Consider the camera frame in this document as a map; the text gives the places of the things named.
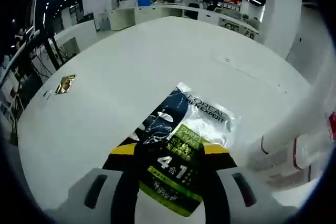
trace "white desk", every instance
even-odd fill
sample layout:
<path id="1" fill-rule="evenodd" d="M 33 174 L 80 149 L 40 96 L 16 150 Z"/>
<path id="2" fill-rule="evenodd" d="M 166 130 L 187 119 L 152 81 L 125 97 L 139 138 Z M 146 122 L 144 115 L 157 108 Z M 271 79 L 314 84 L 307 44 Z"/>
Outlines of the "white desk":
<path id="1" fill-rule="evenodd" d="M 74 73 L 70 91 L 46 101 L 43 94 Z M 167 17 L 113 34 L 52 75 L 18 122 L 23 170 L 42 209 L 63 203 L 181 81 L 241 116 L 240 147 L 282 120 L 310 87 L 268 48 L 204 22 Z"/>
<path id="2" fill-rule="evenodd" d="M 115 9 L 109 13 L 110 25 L 112 30 L 121 30 L 131 25 L 140 24 L 145 21 L 153 20 L 156 18 L 167 17 L 167 16 L 178 16 L 184 17 L 185 11 L 191 10 L 198 12 L 197 20 L 207 22 L 213 25 L 218 25 L 219 18 L 229 20 L 231 22 L 237 23 L 240 26 L 250 29 L 255 33 L 259 33 L 251 25 L 244 23 L 240 20 L 234 19 L 224 14 L 211 12 L 205 9 L 198 9 L 193 7 L 188 7 L 185 5 L 176 4 L 155 4 L 151 6 L 142 7 L 122 7 Z"/>

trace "yellow stripe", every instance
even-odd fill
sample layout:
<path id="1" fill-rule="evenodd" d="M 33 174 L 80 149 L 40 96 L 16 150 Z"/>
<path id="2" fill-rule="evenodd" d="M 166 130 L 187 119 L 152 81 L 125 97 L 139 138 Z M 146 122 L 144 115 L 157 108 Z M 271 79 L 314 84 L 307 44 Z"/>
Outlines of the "yellow stripe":
<path id="1" fill-rule="evenodd" d="M 219 144 L 203 143 L 205 154 L 228 153 L 229 151 Z"/>
<path id="2" fill-rule="evenodd" d="M 133 155 L 135 146 L 136 143 L 121 145 L 113 149 L 111 154 Z"/>

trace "l'oreal package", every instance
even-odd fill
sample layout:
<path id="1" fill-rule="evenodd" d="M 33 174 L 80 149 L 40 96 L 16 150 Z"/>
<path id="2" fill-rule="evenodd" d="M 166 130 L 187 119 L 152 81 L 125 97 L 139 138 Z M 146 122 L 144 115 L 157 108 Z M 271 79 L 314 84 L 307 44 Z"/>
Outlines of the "l'oreal package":
<path id="1" fill-rule="evenodd" d="M 230 147 L 236 127 L 231 111 L 178 84 L 123 142 L 149 149 L 159 145 L 139 175 L 140 189 L 172 211 L 190 216 L 202 202 L 198 172 L 203 146 Z M 110 169 L 112 158 L 110 154 L 103 168 Z"/>

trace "gold packet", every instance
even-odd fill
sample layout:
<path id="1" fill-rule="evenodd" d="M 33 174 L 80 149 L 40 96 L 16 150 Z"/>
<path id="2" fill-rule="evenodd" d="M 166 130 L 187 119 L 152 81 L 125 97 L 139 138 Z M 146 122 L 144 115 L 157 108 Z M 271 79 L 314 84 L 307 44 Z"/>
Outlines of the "gold packet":
<path id="1" fill-rule="evenodd" d="M 61 82 L 59 83 L 55 94 L 63 94 L 67 93 L 73 83 L 73 80 L 75 79 L 76 75 L 72 74 L 70 76 L 64 76 L 61 79 Z"/>

